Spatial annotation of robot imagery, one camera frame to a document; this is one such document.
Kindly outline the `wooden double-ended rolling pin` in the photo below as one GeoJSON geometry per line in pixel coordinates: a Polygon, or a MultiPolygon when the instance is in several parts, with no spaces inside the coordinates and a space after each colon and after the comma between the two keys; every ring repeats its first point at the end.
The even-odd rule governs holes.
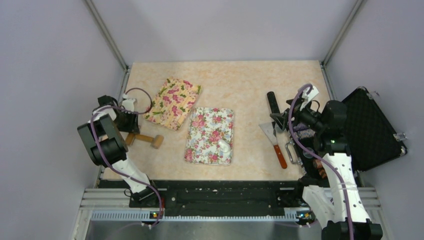
{"type": "Polygon", "coordinates": [[[131,146],[135,140],[150,143],[152,148],[159,149],[164,141],[164,136],[156,135],[155,137],[151,137],[143,134],[128,133],[127,137],[125,138],[125,143],[128,146],[131,146]]]}

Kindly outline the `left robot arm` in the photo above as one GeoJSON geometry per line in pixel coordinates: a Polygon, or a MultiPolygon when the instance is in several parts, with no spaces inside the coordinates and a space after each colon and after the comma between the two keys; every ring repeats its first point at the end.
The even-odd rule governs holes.
{"type": "Polygon", "coordinates": [[[89,158],[96,166],[109,168],[126,182],[132,200],[130,206],[146,204],[163,208],[155,183],[128,156],[130,140],[140,133],[136,99],[118,102],[112,96],[103,95],[97,101],[99,106],[93,110],[90,120],[77,127],[89,158]]]}

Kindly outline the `white dough piece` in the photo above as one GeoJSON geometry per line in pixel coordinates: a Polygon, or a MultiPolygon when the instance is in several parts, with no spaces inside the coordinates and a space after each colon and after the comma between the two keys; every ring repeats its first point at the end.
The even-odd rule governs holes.
{"type": "Polygon", "coordinates": [[[218,146],[219,146],[220,151],[222,151],[223,153],[229,153],[231,151],[230,144],[223,139],[220,139],[218,141],[218,146]]]}

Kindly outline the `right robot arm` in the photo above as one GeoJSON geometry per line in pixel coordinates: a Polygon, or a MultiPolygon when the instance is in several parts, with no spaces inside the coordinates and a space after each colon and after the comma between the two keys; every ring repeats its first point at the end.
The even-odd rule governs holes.
{"type": "Polygon", "coordinates": [[[299,206],[311,208],[321,226],[323,240],[380,240],[384,232],[374,223],[363,206],[352,170],[351,150],[343,133],[347,107],[340,101],[330,100],[321,113],[305,106],[305,100],[288,100],[293,109],[281,113],[276,100],[268,99],[270,117],[276,122],[276,131],[287,130],[294,123],[310,127],[314,135],[315,159],[320,160],[330,186],[332,199],[318,185],[302,186],[293,192],[299,206]]]}

